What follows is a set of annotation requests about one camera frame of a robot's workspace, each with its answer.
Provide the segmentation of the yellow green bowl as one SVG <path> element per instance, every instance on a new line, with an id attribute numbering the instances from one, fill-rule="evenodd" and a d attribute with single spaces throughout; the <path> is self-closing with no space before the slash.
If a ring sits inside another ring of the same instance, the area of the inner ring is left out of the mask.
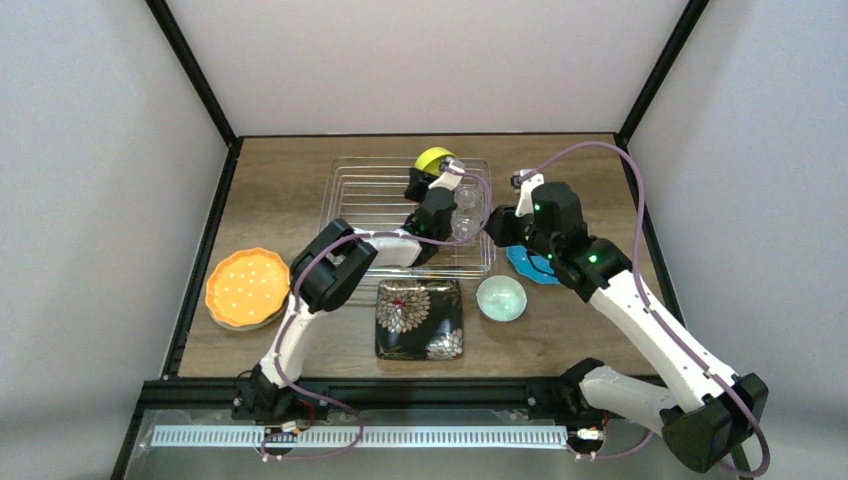
<path id="1" fill-rule="evenodd" d="M 456 155 L 444 147 L 431 147 L 416 158 L 414 168 L 438 177 L 442 174 L 441 165 L 449 159 L 456 159 Z"/>

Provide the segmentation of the small clear plastic cup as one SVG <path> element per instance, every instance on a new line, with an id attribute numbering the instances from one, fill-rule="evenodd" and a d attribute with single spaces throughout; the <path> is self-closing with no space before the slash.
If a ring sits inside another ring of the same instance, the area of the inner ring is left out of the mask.
<path id="1" fill-rule="evenodd" d="M 467 241 L 477 235 L 487 217 L 488 202 L 485 197 L 457 196 L 457 208 L 451 217 L 452 235 L 457 241 Z"/>

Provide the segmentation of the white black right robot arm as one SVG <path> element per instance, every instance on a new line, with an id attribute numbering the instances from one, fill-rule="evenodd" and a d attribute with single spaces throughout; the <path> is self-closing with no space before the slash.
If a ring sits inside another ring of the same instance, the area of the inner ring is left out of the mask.
<path id="1" fill-rule="evenodd" d="M 765 382 L 717 359 L 657 303 L 631 260 L 612 241 L 589 234 L 580 199 L 566 183 L 540 175 L 512 183 L 517 204 L 496 207 L 485 227 L 495 245 L 522 246 L 547 260 L 558 282 L 609 319 L 663 381 L 657 386 L 586 358 L 561 375 L 563 404 L 645 427 L 698 473 L 750 437 L 762 439 Z"/>

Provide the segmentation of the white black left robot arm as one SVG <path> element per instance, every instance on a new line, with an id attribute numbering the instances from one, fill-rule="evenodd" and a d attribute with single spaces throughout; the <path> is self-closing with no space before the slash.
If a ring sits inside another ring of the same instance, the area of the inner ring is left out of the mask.
<path id="1" fill-rule="evenodd" d="M 251 418 L 282 414 L 288 407 L 321 319 L 342 307 L 372 267 L 416 267 L 449 245 L 454 192 L 466 170 L 457 159 L 441 162 L 436 174 L 409 171 L 409 199 L 417 207 L 390 231 L 357 229 L 331 221 L 295 258 L 283 321 L 268 352 L 236 395 Z"/>

